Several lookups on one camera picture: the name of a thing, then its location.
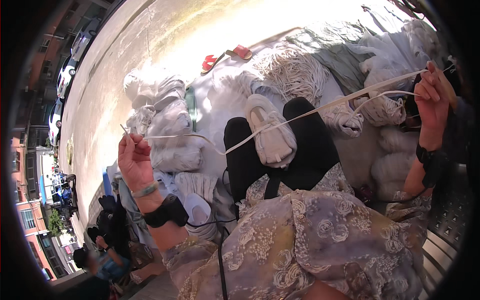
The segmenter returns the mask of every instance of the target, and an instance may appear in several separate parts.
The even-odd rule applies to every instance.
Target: bracelet
[[[133,192],[132,191],[132,197],[133,198],[140,198],[140,197],[143,197],[143,196],[146,196],[150,193],[153,193],[154,191],[158,190],[158,181],[154,181],[152,183],[150,183],[147,187],[139,190],[139,191],[136,191],[136,192]]]

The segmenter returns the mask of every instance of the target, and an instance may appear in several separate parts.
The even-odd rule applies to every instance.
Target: knee
[[[285,114],[291,113],[301,115],[313,109],[315,107],[305,97],[295,97],[283,106],[283,115],[284,117],[286,117]]]
[[[228,120],[227,125],[225,126],[225,134],[235,133],[238,131],[243,131],[245,129],[250,130],[247,119],[242,117],[235,117]]]

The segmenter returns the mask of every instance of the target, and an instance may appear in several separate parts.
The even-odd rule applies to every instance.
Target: tree
[[[63,230],[63,223],[60,219],[58,210],[55,208],[52,209],[52,214],[48,217],[48,229],[56,237],[61,235],[61,230]]]

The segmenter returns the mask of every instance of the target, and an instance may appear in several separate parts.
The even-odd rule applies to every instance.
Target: red sandal
[[[208,55],[205,57],[205,60],[202,64],[202,73],[208,73],[225,56],[225,52],[222,53],[218,58],[214,58],[213,55]]]
[[[244,60],[249,60],[252,58],[252,52],[247,48],[242,45],[238,45],[233,51],[227,50],[227,54],[230,56],[233,56],[234,54],[237,54]]]

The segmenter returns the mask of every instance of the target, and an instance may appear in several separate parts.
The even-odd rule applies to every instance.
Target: blue shirt
[[[96,276],[103,280],[114,280],[126,274],[130,268],[130,261],[125,257],[117,254],[123,262],[123,266],[119,266],[113,259],[104,253],[98,258],[98,270]]]

